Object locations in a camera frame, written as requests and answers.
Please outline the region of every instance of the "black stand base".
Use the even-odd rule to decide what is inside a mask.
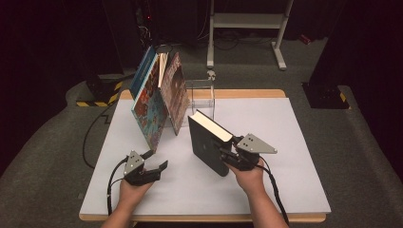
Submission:
[[[311,108],[348,109],[346,97],[337,86],[302,84]]]
[[[102,83],[101,86],[86,82],[76,104],[78,106],[109,106],[118,99],[122,82]]]

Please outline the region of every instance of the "gray carpet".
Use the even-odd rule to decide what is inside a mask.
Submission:
[[[309,46],[283,41],[286,71],[278,70],[268,42],[216,48],[216,88],[280,88],[290,98],[332,213],[317,224],[292,227],[403,227],[403,185],[371,134],[347,86],[351,109],[312,109],[301,83],[308,82],[325,40]],[[233,43],[217,42],[220,48]],[[206,47],[174,46],[186,79],[204,79]],[[124,82],[122,88],[129,85]],[[25,144],[0,180],[0,227],[99,227],[78,217],[92,169],[82,157],[91,123],[104,107],[78,107],[84,84],[66,95],[68,106]],[[112,106],[106,114],[113,116]],[[91,128],[86,158],[95,164],[108,129],[105,117]],[[138,227],[241,227],[250,224],[139,223]]]

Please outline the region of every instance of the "person's right hand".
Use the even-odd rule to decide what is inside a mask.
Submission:
[[[247,196],[266,192],[263,184],[263,170],[261,168],[255,167],[250,171],[239,171],[239,169],[228,163],[226,165],[234,172],[238,184]],[[259,159],[258,165],[264,166],[262,159]]]

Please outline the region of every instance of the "hand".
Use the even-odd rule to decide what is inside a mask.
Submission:
[[[153,183],[154,182],[142,186],[134,186],[130,185],[126,180],[122,180],[118,207],[123,207],[125,210],[132,212]]]
[[[263,184],[263,170],[261,168],[255,167],[250,171],[239,171],[239,169],[228,163],[226,165],[234,172],[238,184],[247,196],[266,192]],[[258,165],[264,166],[262,159],[259,159]]]

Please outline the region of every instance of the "yellow and black hazard tape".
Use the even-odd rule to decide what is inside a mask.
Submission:
[[[114,102],[118,99],[119,90],[122,87],[123,82],[119,82],[116,84],[113,94],[110,96],[107,101],[77,101],[77,106],[109,106],[114,104]]]

